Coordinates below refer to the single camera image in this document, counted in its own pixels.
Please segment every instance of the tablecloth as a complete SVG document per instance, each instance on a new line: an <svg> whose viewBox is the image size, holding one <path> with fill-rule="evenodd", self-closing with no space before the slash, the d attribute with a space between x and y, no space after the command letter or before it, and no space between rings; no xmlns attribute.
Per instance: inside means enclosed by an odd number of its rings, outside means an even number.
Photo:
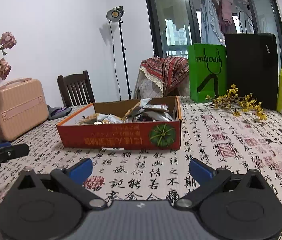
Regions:
<svg viewBox="0 0 282 240"><path fill-rule="evenodd" d="M181 110L182 141L178 151L64 148L56 129L60 119L44 122L13 143L27 143L30 153L1 165L0 202L25 167L44 174L89 157L93 173L84 186L109 204L113 199L174 202L199 187L189 174L192 158L233 173L258 169L282 203L281 114L266 111L268 120L263 125L255 123L250 113L234 117L183 97Z"/></svg>

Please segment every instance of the red cardboard box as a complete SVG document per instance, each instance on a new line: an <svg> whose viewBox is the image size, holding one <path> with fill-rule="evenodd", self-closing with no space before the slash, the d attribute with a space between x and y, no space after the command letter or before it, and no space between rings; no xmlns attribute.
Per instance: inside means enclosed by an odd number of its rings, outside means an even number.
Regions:
<svg viewBox="0 0 282 240"><path fill-rule="evenodd" d="M76 125L94 113L123 117L139 99L91 103L58 123L57 129L64 147L124 149L172 149L181 146L181 108L178 97L154 98L148 104L166 104L172 122L133 122L122 124Z"/></svg>

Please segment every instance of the window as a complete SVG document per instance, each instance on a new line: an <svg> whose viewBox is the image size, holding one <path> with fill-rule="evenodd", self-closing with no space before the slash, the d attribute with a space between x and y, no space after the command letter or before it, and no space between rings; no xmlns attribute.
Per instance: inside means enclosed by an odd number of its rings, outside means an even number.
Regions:
<svg viewBox="0 0 282 240"><path fill-rule="evenodd" d="M226 33L272 33L282 67L282 23L275 0L147 0L147 4L155 56L187 58L188 45L225 45Z"/></svg>

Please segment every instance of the chair backrest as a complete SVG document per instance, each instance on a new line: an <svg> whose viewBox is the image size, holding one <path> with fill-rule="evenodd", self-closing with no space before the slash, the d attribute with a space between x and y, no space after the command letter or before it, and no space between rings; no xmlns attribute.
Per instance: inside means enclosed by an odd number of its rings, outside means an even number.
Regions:
<svg viewBox="0 0 282 240"><path fill-rule="evenodd" d="M58 76L59 89L63 103L66 107L80 106L94 103L88 72L73 74L66 77Z"/></svg>

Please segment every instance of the green pumpkin picture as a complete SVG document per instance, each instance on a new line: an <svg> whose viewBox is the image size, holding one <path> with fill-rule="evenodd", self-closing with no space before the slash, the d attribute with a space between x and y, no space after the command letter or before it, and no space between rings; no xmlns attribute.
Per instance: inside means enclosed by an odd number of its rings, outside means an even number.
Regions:
<svg viewBox="0 0 282 240"><path fill-rule="evenodd" d="M158 124L150 131L149 138L152 144L160 148L168 147L175 142L176 130L166 123Z"/></svg>

